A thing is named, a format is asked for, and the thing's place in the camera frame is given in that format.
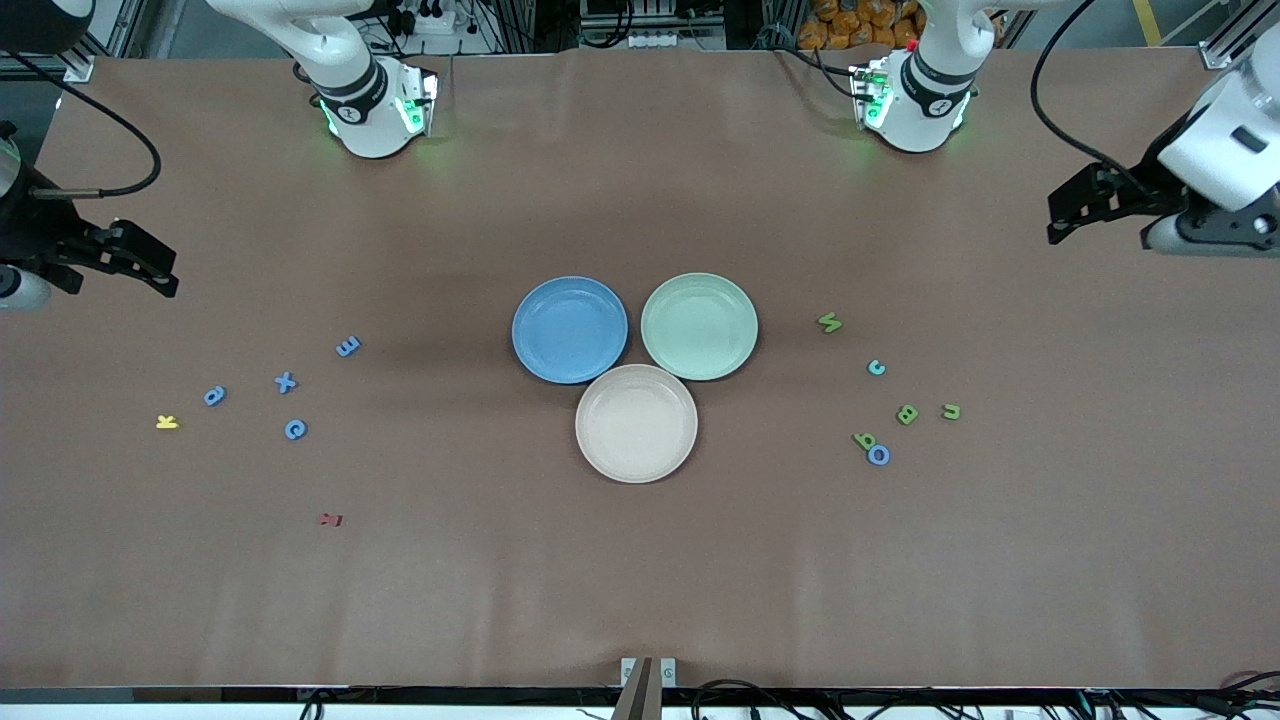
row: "white plate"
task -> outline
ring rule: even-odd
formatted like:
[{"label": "white plate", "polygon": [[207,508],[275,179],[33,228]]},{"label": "white plate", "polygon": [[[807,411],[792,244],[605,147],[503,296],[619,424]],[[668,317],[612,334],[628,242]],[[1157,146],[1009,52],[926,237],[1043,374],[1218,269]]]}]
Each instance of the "white plate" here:
[{"label": "white plate", "polygon": [[575,429],[577,446],[600,474],[652,483],[676,471],[694,450],[698,407],[671,373],[622,365],[588,386]]}]

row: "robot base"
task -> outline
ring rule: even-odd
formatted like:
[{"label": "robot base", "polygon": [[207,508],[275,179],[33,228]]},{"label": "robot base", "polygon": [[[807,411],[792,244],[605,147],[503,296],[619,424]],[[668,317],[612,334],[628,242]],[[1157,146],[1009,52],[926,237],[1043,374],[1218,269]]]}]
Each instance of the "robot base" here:
[{"label": "robot base", "polygon": [[365,122],[346,123],[321,105],[329,119],[329,132],[361,158],[387,158],[415,137],[430,135],[435,114],[438,82],[434,74],[424,77],[420,68],[394,58],[378,58],[378,63],[390,82],[387,96],[369,111]]},{"label": "robot base", "polygon": [[906,152],[928,152],[946,142],[964,122],[972,94],[966,92],[945,114],[927,117],[920,105],[896,87],[902,77],[902,64],[910,56],[906,50],[893,50],[884,58],[872,60],[865,73],[849,78],[854,95],[870,96],[870,100],[854,100],[854,115],[860,127],[883,137],[893,147]]}]

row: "plate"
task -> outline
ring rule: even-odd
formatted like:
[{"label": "plate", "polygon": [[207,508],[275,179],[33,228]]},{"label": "plate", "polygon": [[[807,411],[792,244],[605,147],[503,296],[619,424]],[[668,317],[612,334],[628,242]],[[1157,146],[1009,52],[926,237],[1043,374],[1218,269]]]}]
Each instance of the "plate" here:
[{"label": "plate", "polygon": [[585,383],[608,370],[627,345],[627,311],[591,278],[566,275],[535,287],[511,323],[516,356],[539,378]]},{"label": "plate", "polygon": [[602,475],[652,483],[680,468],[698,438],[689,388],[653,365],[621,365],[588,386],[577,404],[577,446]]},{"label": "plate", "polygon": [[739,369],[760,332],[742,288],[710,273],[677,275],[658,286],[640,315],[640,337],[654,363],[690,380]]}]

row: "black cable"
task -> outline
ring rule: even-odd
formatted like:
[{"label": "black cable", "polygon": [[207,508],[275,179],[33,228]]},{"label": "black cable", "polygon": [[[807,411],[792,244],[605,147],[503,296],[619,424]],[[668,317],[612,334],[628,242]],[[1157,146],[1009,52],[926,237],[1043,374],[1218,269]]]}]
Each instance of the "black cable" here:
[{"label": "black cable", "polygon": [[1221,689],[1222,691],[1242,691],[1242,689],[1244,689],[1244,688],[1247,688],[1249,685],[1256,685],[1256,684],[1261,683],[1262,680],[1270,680],[1271,678],[1280,678],[1280,670],[1271,670],[1268,673],[1258,673],[1257,675],[1251,675],[1251,676],[1240,680],[1239,683],[1231,683],[1230,685],[1226,685],[1225,688],[1221,688]]},{"label": "black cable", "polygon": [[773,705],[781,707],[782,710],[786,710],[787,712],[790,712],[792,716],[795,716],[796,720],[814,720],[813,717],[809,717],[808,715],[805,715],[805,714],[800,712],[799,710],[796,710],[795,706],[791,705],[790,702],[785,702],[785,701],[780,700],[777,696],[774,696],[769,691],[762,688],[760,685],[756,685],[754,683],[748,683],[746,680],[735,680],[735,679],[731,679],[731,678],[724,678],[724,679],[721,679],[721,680],[712,680],[709,683],[703,683],[703,684],[698,685],[698,692],[694,694],[694,700],[689,705],[689,714],[690,714],[690,716],[692,716],[694,720],[703,720],[701,715],[699,714],[699,708],[701,707],[703,694],[705,694],[707,691],[712,691],[714,688],[719,688],[719,687],[723,687],[723,685],[736,685],[736,687],[742,687],[742,688],[753,689],[756,693],[762,694],[771,703],[773,703]]},{"label": "black cable", "polygon": [[850,69],[846,69],[846,68],[836,68],[836,67],[832,67],[832,65],[823,65],[820,63],[815,63],[808,55],[805,55],[803,53],[799,53],[796,50],[792,50],[791,47],[783,47],[781,45],[774,45],[774,46],[769,47],[769,50],[786,53],[787,55],[797,58],[801,63],[809,65],[810,68],[818,68],[818,69],[820,69],[823,72],[827,72],[827,73],[831,73],[833,76],[852,77],[855,74],[854,70],[850,70]]},{"label": "black cable", "polygon": [[378,20],[378,24],[383,26],[383,29],[387,31],[387,37],[390,38],[392,47],[396,50],[396,54],[394,54],[396,59],[397,60],[403,60],[404,59],[404,51],[401,49],[399,41],[396,40],[396,36],[392,35],[392,28],[387,27],[387,20],[384,20],[381,15],[374,15],[374,18]]},{"label": "black cable", "polygon": [[1121,165],[1120,163],[1117,163],[1115,159],[1112,159],[1110,155],[1106,155],[1101,150],[1085,145],[1084,142],[1080,142],[1079,140],[1075,140],[1074,137],[1068,135],[1066,131],[1057,127],[1057,123],[1051,120],[1048,115],[1044,114],[1044,108],[1041,108],[1039,104],[1039,76],[1041,72],[1044,69],[1044,61],[1048,60],[1048,54],[1053,50],[1053,46],[1057,45],[1057,41],[1061,40],[1062,36],[1066,33],[1066,29],[1071,27],[1071,23],[1074,23],[1076,18],[1084,14],[1084,12],[1088,10],[1094,1],[1096,0],[1084,0],[1083,3],[1080,3],[1080,6],[1073,10],[1071,14],[1068,15],[1065,20],[1062,20],[1062,24],[1059,26],[1057,31],[1053,32],[1053,36],[1048,38],[1048,42],[1044,45],[1044,50],[1041,51],[1039,59],[1036,60],[1036,69],[1032,70],[1032,87],[1030,87],[1032,110],[1036,111],[1036,117],[1039,118],[1039,120],[1044,123],[1044,127],[1047,127],[1050,132],[1056,135],[1059,140],[1079,150],[1080,152],[1092,156],[1098,163],[1102,163],[1105,167],[1107,167],[1108,169],[1114,170],[1116,174],[1123,177],[1125,182],[1133,186],[1134,190],[1146,195],[1147,197],[1152,197],[1153,193],[1149,190],[1147,190],[1144,184],[1138,182],[1138,178],[1133,177],[1133,174],[1129,170],[1126,170],[1124,165]]},{"label": "black cable", "polygon": [[[475,0],[472,0],[471,12],[472,13],[480,12],[480,10],[476,10]],[[484,14],[484,24],[489,28],[489,35],[493,36],[493,41],[498,44],[498,47],[502,50],[502,53],[506,53],[507,51],[507,44],[503,41],[502,37],[498,36],[498,31],[493,27],[493,20],[489,19],[489,13]]]},{"label": "black cable", "polygon": [[[564,31],[572,31],[580,20],[577,5],[579,4],[572,0],[561,0],[550,4],[547,13],[539,10],[538,27],[534,28],[535,45],[539,40],[549,38],[552,33],[554,33],[556,47],[552,51],[559,53],[564,44]],[[575,41],[580,35],[580,32],[575,32]]]},{"label": "black cable", "polygon": [[585,37],[581,38],[579,42],[581,42],[582,45],[586,45],[588,47],[598,47],[600,50],[608,50],[609,47],[613,47],[613,46],[618,45],[620,42],[622,42],[623,40],[626,40],[627,35],[631,33],[631,23],[635,22],[635,12],[636,12],[636,6],[635,6],[635,3],[632,0],[626,0],[626,3],[627,3],[627,6],[626,6],[626,12],[627,12],[627,14],[626,14],[627,27],[626,28],[622,27],[622,8],[618,8],[618,24],[617,24],[617,27],[613,28],[613,32],[609,35],[609,37],[607,37],[604,40],[604,42],[593,42],[593,41],[590,41],[590,40],[588,40]]},{"label": "black cable", "polygon": [[99,113],[102,113],[108,118],[111,118],[113,120],[115,120],[116,123],[119,123],[120,127],[123,127],[124,129],[127,129],[131,133],[133,133],[133,137],[138,138],[138,141],[141,141],[142,145],[146,146],[147,152],[151,154],[151,172],[147,173],[147,177],[142,178],[141,181],[138,181],[138,182],[136,182],[133,184],[127,184],[124,187],[113,187],[113,188],[108,188],[108,190],[95,190],[95,192],[97,193],[97,197],[119,197],[122,195],[133,195],[134,192],[138,192],[140,190],[145,190],[147,186],[150,186],[151,183],[154,183],[157,177],[160,177],[160,151],[156,150],[156,146],[155,146],[154,142],[151,142],[151,138],[147,137],[142,131],[140,131],[138,128],[136,128],[133,126],[133,123],[131,123],[129,120],[125,120],[124,118],[122,118],[120,115],[118,115],[114,110],[111,110],[110,108],[108,108],[106,105],[102,105],[97,100],[93,100],[88,95],[84,95],[83,92],[76,90],[74,87],[67,85],[65,82],[55,78],[54,76],[46,73],[42,69],[40,69],[35,63],[32,63],[31,60],[23,58],[22,55],[18,55],[17,53],[6,53],[6,54],[10,58],[13,58],[14,60],[18,60],[19,63],[22,63],[28,70],[31,70],[31,72],[36,73],[37,76],[40,76],[41,78],[44,78],[46,82],[51,82],[55,86],[58,86],[59,88],[61,88],[63,92],[72,94],[73,96],[78,97],[81,101],[83,101],[84,104],[87,104],[90,108],[93,108]]},{"label": "black cable", "polygon": [[863,717],[863,720],[876,720],[877,717],[879,717],[881,715],[883,715],[886,710],[893,707],[895,705],[899,705],[900,702],[906,702],[906,700],[908,700],[906,696],[899,696],[899,697],[895,697],[895,698],[890,698],[890,700],[884,701],[884,705],[882,705],[882,706],[877,707],[876,710],[873,710],[870,715],[868,715],[867,717]]},{"label": "black cable", "polygon": [[527,32],[520,29],[520,26],[513,24],[512,22],[509,22],[509,20],[504,19],[502,15],[499,15],[497,8],[494,8],[494,10],[493,10],[493,15],[495,18],[498,18],[498,22],[502,23],[503,27],[507,27],[507,28],[512,29],[516,35],[518,35],[524,40],[529,41],[529,51],[530,53],[534,53],[538,49],[538,41],[534,40],[534,36],[531,36]]},{"label": "black cable", "polygon": [[1084,691],[1075,691],[1075,697],[1079,698],[1080,701],[1080,717],[1088,717],[1088,720],[1097,720],[1098,706],[1089,702],[1089,698],[1085,697]]},{"label": "black cable", "polygon": [[[855,94],[851,90],[845,90],[844,87],[841,87],[840,83],[836,82],[836,78],[831,77],[831,72],[827,69],[827,64],[822,61],[822,55],[818,54],[818,49],[817,47],[814,47],[814,50],[813,50],[813,59],[815,60],[815,67],[819,70],[822,70],[822,77],[827,78],[827,82],[831,83],[831,87],[836,88],[836,92],[844,95],[845,97],[850,97],[852,100],[861,100],[864,102],[870,102],[872,100],[874,100],[874,97],[872,97],[870,95],[867,95],[864,92]],[[968,716],[968,717],[970,717],[970,720],[978,720],[977,717],[973,717],[973,716]]]},{"label": "black cable", "polygon": [[1117,696],[1119,693],[1112,691],[1108,692],[1105,697],[1105,700],[1107,701],[1107,707],[1111,708],[1110,720],[1125,720],[1124,710],[1120,710],[1120,703],[1116,702]]},{"label": "black cable", "polygon": [[823,701],[823,705],[814,705],[818,712],[822,712],[823,717],[827,720],[854,720],[851,715],[845,712],[845,707],[840,705],[840,693],[818,693]]},{"label": "black cable", "polygon": [[1151,710],[1147,710],[1146,705],[1143,705],[1143,703],[1140,703],[1140,702],[1138,702],[1138,701],[1135,701],[1133,698],[1129,698],[1128,702],[1132,703],[1134,707],[1137,707],[1138,712],[1140,712],[1143,716],[1146,716],[1147,720],[1161,720],[1155,712],[1152,712]]},{"label": "black cable", "polygon": [[822,77],[827,78],[827,82],[831,83],[831,87],[836,88],[836,92],[844,95],[845,97],[852,97],[854,96],[854,92],[851,90],[845,90],[844,87],[840,87],[840,83],[836,82],[836,78],[831,77],[831,73],[827,72],[827,65],[826,65],[826,63],[822,61],[822,55],[818,54],[818,49],[817,47],[813,49],[813,59],[814,59],[814,63],[817,64],[818,69],[822,70]]},{"label": "black cable", "polygon": [[316,692],[311,693],[311,697],[308,697],[307,702],[303,703],[302,706],[302,714],[298,715],[298,720],[308,720],[307,714],[311,711],[312,707],[316,708],[316,714],[310,720],[321,720],[324,717],[324,703],[320,702],[320,693],[326,693],[326,692],[329,691],[317,689]]},{"label": "black cable", "polygon": [[[942,710],[942,706],[934,706],[934,707],[937,707],[938,710]],[[987,716],[982,714],[982,707],[980,706],[975,705],[975,706],[973,706],[973,708],[978,711],[978,716],[977,717],[974,717],[973,715],[969,715],[968,712],[965,712],[963,706],[961,707],[952,707],[951,710],[956,711],[957,720],[987,720]]]}]

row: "brown table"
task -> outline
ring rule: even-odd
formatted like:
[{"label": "brown table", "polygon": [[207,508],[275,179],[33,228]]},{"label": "brown table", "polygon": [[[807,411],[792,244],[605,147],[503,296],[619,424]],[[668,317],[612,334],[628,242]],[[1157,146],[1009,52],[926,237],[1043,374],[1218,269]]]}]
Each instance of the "brown table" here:
[{"label": "brown table", "polygon": [[[969,127],[908,156],[768,54],[430,59],[435,137],[385,161],[326,136],[288,61],[102,63],[88,88],[165,165],[82,211],[169,242],[182,287],[91,274],[3,319],[0,683],[593,684],[637,653],[797,685],[1276,666],[1280,268],[1144,252],[1140,219],[1050,247],[1044,196],[1087,158],[1032,117],[1033,60],[995,53]],[[1044,102],[1132,161],[1204,78],[1190,50],[1062,53]],[[40,165],[68,187],[147,167],[70,100]],[[677,474],[614,484],[573,442],[581,388],[515,360],[512,313],[581,273],[635,327],[690,270],[751,295],[759,346],[691,386]]]}]

